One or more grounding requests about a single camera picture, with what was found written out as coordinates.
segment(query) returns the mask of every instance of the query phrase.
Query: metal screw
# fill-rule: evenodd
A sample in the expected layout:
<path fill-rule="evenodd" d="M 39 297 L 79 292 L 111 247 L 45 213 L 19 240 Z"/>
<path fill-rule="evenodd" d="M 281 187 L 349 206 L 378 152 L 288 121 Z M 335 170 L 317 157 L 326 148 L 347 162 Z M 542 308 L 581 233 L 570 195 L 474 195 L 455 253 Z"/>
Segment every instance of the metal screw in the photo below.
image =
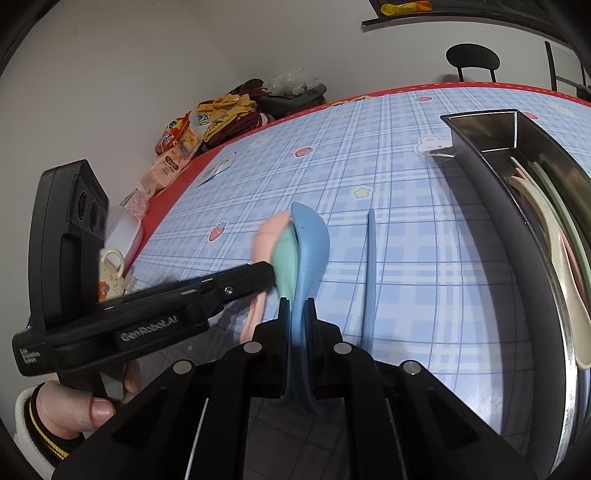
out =
<path fill-rule="evenodd" d="M 347 355 L 347 353 L 351 353 L 351 350 L 353 349 L 348 343 L 345 342 L 337 343 L 333 348 L 339 355 Z"/>
<path fill-rule="evenodd" d="M 174 373 L 176 373 L 176 374 L 184 375 L 184 374 L 188 374 L 192 368 L 193 368 L 193 366 L 191 365 L 191 362 L 187 362 L 186 360 L 181 360 L 181 361 L 178 361 L 174 364 L 173 370 L 174 370 Z"/>
<path fill-rule="evenodd" d="M 258 353 L 262 350 L 262 345 L 259 342 L 247 342 L 243 348 L 246 353 Z"/>
<path fill-rule="evenodd" d="M 402 369 L 409 375 L 416 375 L 421 371 L 421 365 L 416 363 L 414 360 L 404 362 Z"/>

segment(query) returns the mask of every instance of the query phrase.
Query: chair leg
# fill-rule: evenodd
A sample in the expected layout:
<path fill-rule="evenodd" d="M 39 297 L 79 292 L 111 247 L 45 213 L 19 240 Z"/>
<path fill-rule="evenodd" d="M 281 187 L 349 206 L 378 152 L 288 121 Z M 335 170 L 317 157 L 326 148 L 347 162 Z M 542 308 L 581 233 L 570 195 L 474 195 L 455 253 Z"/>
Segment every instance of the chair leg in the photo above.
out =
<path fill-rule="evenodd" d="M 548 55 L 548 68 L 550 69 L 550 86 L 552 90 L 555 92 L 558 91 L 558 86 L 556 85 L 556 67 L 554 66 L 554 56 L 552 55 L 552 46 L 549 42 L 544 42 L 546 44 L 546 55 Z"/>

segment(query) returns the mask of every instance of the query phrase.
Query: cream mug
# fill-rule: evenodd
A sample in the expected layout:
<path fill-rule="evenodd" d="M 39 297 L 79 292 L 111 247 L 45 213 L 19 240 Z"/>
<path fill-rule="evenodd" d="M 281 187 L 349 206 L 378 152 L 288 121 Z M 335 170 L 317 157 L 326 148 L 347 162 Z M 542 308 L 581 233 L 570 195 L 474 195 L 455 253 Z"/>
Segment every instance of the cream mug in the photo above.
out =
<path fill-rule="evenodd" d="M 116 270 L 107 260 L 109 255 L 117 255 L 119 257 L 119 270 Z M 99 268 L 99 301 L 123 295 L 125 292 L 125 279 L 123 278 L 125 258 L 123 254 L 116 248 L 104 250 L 100 256 Z"/>

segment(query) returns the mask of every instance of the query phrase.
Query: black chair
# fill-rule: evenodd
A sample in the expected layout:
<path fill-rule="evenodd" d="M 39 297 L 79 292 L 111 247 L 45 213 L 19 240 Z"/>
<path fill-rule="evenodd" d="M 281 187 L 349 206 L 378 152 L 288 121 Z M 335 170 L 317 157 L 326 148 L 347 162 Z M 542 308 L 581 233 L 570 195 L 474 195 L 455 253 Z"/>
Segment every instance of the black chair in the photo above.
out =
<path fill-rule="evenodd" d="M 544 42 L 546 44 L 546 55 L 548 55 L 548 68 L 550 69 L 550 85 L 552 90 L 558 92 L 558 84 L 557 80 L 571 87 L 575 87 L 577 89 L 577 97 L 587 102 L 591 102 L 591 92 L 587 87 L 587 81 L 585 78 L 585 68 L 583 67 L 583 63 L 581 63 L 581 77 L 583 79 L 583 84 L 572 82 L 569 79 L 556 75 L 556 66 L 554 65 L 554 55 L 552 54 L 552 46 L 550 42 Z"/>
<path fill-rule="evenodd" d="M 462 69 L 468 67 L 490 70 L 492 81 L 496 82 L 495 70 L 501 66 L 501 61 L 491 49 L 475 43 L 460 43 L 450 48 L 445 56 L 447 61 L 457 68 L 460 82 L 464 81 Z"/>

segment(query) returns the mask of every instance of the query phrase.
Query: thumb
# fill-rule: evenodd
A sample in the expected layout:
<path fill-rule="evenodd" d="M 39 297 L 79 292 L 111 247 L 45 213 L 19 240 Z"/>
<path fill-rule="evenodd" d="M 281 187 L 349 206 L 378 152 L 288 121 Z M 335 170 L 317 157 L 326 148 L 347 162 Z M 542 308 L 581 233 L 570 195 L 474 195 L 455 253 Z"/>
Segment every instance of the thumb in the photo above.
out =
<path fill-rule="evenodd" d="M 115 414 L 115 407 L 109 400 L 93 397 L 90 392 L 48 381 L 37 395 L 37 413 L 47 430 L 70 440 L 80 432 L 106 423 Z"/>

